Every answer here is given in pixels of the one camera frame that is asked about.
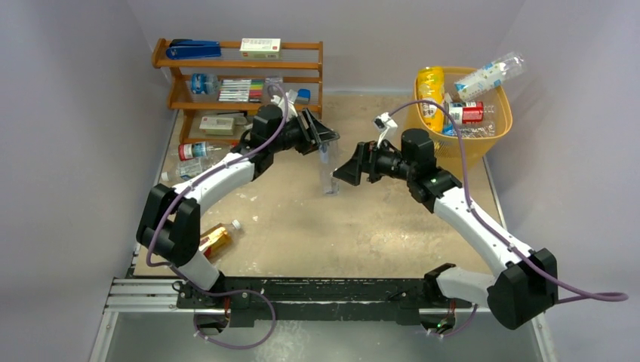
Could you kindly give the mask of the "clear bottle white cap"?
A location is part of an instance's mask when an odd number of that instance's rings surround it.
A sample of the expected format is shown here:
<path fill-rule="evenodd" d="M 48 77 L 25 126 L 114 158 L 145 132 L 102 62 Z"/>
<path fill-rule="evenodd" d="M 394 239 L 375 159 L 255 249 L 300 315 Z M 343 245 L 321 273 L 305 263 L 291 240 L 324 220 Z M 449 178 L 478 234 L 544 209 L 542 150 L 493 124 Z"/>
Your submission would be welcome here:
<path fill-rule="evenodd" d="M 332 196 L 339 192 L 338 181 L 333 177 L 338 167 L 339 153 L 337 140 L 321 144 L 318 148 L 320 184 L 324 195 Z"/>

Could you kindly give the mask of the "yellow plastic bottle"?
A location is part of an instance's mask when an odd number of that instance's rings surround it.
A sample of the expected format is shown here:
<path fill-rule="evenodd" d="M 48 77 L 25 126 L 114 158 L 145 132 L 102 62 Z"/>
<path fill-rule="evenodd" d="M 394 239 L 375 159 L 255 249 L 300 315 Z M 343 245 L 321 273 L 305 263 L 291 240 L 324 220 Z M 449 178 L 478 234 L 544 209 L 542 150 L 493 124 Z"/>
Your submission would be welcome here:
<path fill-rule="evenodd" d="M 417 99 L 428 100 L 440 106 L 444 104 L 445 72 L 441 66 L 421 69 L 416 80 Z M 431 103 L 420 104 L 420 116 L 424 124 L 432 131 L 441 133 L 444 127 L 444 115 Z"/>

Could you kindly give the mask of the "clear bottle red label red cap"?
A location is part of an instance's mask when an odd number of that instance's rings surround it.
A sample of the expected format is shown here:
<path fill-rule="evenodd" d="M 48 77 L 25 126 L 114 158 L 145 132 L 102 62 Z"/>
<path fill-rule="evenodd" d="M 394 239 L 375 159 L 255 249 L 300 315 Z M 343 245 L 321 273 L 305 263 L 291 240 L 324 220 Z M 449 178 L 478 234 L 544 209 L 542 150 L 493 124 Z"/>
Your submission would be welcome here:
<path fill-rule="evenodd" d="M 484 121 L 492 121 L 495 106 L 484 102 L 448 103 L 448 113 L 457 125 L 477 125 Z"/>

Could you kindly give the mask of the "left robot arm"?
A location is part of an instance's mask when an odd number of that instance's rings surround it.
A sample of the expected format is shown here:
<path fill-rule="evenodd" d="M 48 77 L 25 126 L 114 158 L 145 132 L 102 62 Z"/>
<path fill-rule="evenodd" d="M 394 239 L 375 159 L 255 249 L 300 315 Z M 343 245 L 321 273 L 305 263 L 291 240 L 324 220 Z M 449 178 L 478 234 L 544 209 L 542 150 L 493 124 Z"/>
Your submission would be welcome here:
<path fill-rule="evenodd" d="M 160 256 L 165 265 L 193 283 L 195 297 L 205 308 L 218 307 L 225 298 L 223 274 L 199 249 L 202 215 L 230 192 L 260 177 L 276 153 L 293 149 L 307 155 L 339 138 L 309 109 L 291 117 L 277 105 L 261 106 L 251 128 L 221 161 L 174 187 L 158 184 L 150 189 L 137 242 L 149 256 Z"/>

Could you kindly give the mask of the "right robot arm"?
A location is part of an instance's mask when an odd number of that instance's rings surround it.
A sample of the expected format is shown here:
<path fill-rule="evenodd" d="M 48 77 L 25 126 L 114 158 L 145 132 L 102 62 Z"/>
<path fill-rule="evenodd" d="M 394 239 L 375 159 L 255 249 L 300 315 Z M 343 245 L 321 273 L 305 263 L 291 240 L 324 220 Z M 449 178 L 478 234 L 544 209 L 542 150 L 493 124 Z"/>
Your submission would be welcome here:
<path fill-rule="evenodd" d="M 404 181 L 411 197 L 452 226 L 479 254 L 490 274 L 446 264 L 425 276 L 423 295 L 432 306 L 462 299 L 488 308 L 504 327 L 515 330 L 558 304 L 557 260 L 547 249 L 533 250 L 508 233 L 468 198 L 462 183 L 437 166 L 435 146 L 423 129 L 402 133 L 401 146 L 388 140 L 360 142 L 333 177 L 357 186 L 365 177 Z"/>

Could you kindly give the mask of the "yellow mesh waste bin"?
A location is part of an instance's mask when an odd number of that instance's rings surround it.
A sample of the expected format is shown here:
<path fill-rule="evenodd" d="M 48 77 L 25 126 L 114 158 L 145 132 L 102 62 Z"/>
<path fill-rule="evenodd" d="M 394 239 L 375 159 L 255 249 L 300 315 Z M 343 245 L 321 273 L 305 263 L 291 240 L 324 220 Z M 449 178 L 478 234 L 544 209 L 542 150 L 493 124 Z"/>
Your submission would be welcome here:
<path fill-rule="evenodd" d="M 450 93 L 454 90 L 453 83 L 457 79 L 473 72 L 473 69 L 469 67 L 443 66 L 442 71 L 443 91 Z M 491 137 L 463 138 L 467 167 L 472 167 L 480 161 L 499 140 L 508 134 L 512 127 L 510 104 L 503 87 L 496 87 L 482 94 L 479 99 L 487 101 L 489 105 L 494 107 L 495 134 Z M 428 130 L 425 121 L 420 116 L 420 106 L 414 104 L 408 107 L 405 124 L 402 128 L 404 130 L 409 128 Z M 457 138 L 436 133 L 432 130 L 428 130 L 428 133 L 435 145 L 435 157 L 438 166 L 452 173 L 458 172 L 461 168 L 461 153 Z"/>

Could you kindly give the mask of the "blue white eraser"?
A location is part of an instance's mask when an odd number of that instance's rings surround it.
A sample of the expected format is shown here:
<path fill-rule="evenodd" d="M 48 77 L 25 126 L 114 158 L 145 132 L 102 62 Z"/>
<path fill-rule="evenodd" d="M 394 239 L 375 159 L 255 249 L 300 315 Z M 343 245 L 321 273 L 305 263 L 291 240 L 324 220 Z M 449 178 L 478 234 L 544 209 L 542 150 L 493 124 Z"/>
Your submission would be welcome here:
<path fill-rule="evenodd" d="M 309 104 L 311 100 L 311 91 L 306 88 L 300 88 L 297 90 L 296 103 Z"/>

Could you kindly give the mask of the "small clear container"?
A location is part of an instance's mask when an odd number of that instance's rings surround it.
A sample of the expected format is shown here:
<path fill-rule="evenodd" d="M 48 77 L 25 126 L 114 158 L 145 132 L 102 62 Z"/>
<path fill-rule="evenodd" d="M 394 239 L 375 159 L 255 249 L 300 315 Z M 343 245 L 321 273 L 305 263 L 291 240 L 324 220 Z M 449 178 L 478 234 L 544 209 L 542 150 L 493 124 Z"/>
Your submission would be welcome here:
<path fill-rule="evenodd" d="M 279 93 L 284 84 L 284 79 L 281 76 L 266 77 L 264 81 L 265 92 L 268 94 Z"/>

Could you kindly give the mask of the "wooden shelf rack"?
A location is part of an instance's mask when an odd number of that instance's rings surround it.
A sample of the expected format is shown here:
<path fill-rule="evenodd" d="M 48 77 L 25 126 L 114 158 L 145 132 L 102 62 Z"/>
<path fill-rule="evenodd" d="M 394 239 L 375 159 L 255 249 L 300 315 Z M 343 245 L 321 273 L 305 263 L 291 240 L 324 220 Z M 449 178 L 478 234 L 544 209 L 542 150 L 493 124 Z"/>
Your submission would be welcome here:
<path fill-rule="evenodd" d="M 206 115 L 251 120 L 270 101 L 271 83 L 296 91 L 297 111 L 322 114 L 324 45 L 278 39 L 206 41 L 160 38 L 152 52 L 152 66 L 171 74 L 167 106 L 183 113 L 182 143 L 219 140 L 235 142 L 244 128 L 205 131 Z"/>

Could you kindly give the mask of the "clear bottle red label by shelf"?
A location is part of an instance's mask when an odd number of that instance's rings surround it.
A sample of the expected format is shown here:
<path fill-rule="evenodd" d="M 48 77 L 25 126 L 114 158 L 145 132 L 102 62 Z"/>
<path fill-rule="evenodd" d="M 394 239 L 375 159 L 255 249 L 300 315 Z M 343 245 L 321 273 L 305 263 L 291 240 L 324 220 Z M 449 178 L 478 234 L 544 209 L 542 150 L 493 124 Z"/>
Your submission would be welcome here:
<path fill-rule="evenodd" d="M 173 156 L 179 161 L 188 161 L 194 158 L 220 158 L 226 155 L 236 145 L 237 143 L 207 141 L 182 143 L 173 151 Z"/>

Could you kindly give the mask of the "clear bottle blue white label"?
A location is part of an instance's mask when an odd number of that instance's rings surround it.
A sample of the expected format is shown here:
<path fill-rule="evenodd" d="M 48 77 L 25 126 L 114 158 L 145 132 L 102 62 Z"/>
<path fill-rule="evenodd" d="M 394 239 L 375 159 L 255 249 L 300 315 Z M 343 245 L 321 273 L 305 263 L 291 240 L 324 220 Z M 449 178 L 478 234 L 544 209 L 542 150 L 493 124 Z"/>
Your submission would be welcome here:
<path fill-rule="evenodd" d="M 167 183 L 188 181 L 201 173 L 204 173 L 211 163 L 206 158 L 193 158 L 188 161 L 179 161 L 174 170 L 164 171 L 160 180 Z"/>

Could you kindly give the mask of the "amber bottle red gold label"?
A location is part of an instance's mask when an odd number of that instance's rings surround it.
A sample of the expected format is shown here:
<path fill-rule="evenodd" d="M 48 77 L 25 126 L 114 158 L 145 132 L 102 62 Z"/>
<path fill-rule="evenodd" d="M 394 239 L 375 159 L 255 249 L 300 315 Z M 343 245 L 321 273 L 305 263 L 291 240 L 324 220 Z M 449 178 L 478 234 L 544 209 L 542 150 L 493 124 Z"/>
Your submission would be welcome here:
<path fill-rule="evenodd" d="M 198 249 L 207 259 L 213 259 L 234 240 L 239 239 L 243 232 L 243 226 L 237 219 L 230 223 L 219 223 L 201 235 Z"/>

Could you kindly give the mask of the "blue stapler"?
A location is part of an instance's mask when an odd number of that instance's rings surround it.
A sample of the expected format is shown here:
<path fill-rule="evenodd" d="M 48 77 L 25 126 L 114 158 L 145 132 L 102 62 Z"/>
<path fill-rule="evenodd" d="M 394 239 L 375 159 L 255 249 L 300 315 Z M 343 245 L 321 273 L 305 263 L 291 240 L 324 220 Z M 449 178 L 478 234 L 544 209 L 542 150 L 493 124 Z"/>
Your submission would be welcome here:
<path fill-rule="evenodd" d="M 188 60 L 221 57 L 221 46 L 218 41 L 193 39 L 174 39 L 168 45 L 165 55 L 170 60 Z"/>

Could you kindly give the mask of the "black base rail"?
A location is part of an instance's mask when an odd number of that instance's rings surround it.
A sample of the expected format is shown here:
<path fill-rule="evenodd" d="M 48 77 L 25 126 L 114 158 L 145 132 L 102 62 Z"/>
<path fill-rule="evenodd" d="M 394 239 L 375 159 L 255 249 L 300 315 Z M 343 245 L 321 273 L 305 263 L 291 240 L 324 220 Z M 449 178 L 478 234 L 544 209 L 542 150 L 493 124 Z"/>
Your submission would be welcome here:
<path fill-rule="evenodd" d="M 446 299 L 424 278 L 227 277 L 219 293 L 176 282 L 177 306 L 218 309 L 232 327 L 257 321 L 388 321 L 440 333 L 454 328 L 469 302 Z"/>

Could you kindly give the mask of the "aluminium table frame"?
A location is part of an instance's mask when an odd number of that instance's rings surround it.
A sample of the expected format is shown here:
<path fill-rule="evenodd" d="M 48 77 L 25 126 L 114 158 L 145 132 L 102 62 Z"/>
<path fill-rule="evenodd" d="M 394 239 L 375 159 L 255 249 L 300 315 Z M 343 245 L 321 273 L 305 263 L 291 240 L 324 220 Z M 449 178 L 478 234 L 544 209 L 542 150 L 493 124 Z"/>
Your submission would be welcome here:
<path fill-rule="evenodd" d="M 170 278 L 112 283 L 92 361 L 556 361 L 546 318 L 517 330 L 486 308 L 455 311 L 458 333 L 439 338 L 417 325 L 346 318 L 343 304 L 320 305 L 329 320 L 279 317 L 275 324 L 227 330 L 213 342 L 195 334 L 190 309 L 179 309 Z"/>

